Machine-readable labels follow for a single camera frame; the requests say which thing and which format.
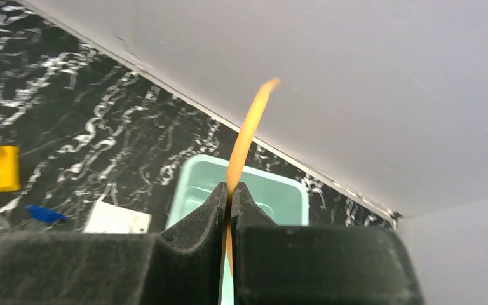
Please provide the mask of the tan rubber tube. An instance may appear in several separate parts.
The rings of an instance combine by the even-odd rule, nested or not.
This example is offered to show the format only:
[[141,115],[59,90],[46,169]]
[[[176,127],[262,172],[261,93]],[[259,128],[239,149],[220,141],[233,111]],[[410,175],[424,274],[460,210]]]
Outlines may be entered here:
[[228,186],[227,211],[229,218],[226,226],[226,254],[229,262],[229,270],[233,275],[233,241],[231,227],[231,212],[233,209],[233,193],[238,185],[245,162],[248,156],[250,145],[253,141],[255,132],[261,121],[262,114],[266,108],[271,92],[279,85],[280,79],[273,78],[264,83],[257,92],[252,102],[245,120],[240,128],[236,142],[233,146],[229,164],[227,167],[226,179]]

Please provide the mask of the mint green plastic bin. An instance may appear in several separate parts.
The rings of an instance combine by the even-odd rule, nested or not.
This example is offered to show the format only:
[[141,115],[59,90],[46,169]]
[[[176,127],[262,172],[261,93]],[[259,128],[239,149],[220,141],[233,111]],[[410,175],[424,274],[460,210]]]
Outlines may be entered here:
[[[200,207],[215,187],[227,178],[229,162],[199,154],[184,162],[166,227]],[[276,224],[309,225],[309,196],[295,179],[246,166],[240,178],[256,205]]]

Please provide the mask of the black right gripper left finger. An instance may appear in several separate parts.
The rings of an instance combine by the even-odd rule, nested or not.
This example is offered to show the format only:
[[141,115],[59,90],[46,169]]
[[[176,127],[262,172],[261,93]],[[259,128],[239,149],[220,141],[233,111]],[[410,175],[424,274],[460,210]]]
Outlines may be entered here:
[[227,185],[160,233],[0,237],[0,304],[219,304]]

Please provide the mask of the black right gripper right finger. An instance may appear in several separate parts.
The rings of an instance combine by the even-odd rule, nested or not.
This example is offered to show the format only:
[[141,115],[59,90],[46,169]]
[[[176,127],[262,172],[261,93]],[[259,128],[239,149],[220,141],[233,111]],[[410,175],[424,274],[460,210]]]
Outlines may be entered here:
[[282,226],[239,183],[232,195],[236,304],[423,304],[397,234],[377,226]]

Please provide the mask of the blue capped test tube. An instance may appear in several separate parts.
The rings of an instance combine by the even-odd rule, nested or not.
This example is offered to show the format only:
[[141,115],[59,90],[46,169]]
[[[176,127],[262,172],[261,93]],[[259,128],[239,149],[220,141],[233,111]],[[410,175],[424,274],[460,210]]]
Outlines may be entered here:
[[66,220],[66,216],[64,214],[49,208],[40,207],[37,205],[27,205],[26,209],[28,210],[31,219],[43,222],[45,224],[53,224]]

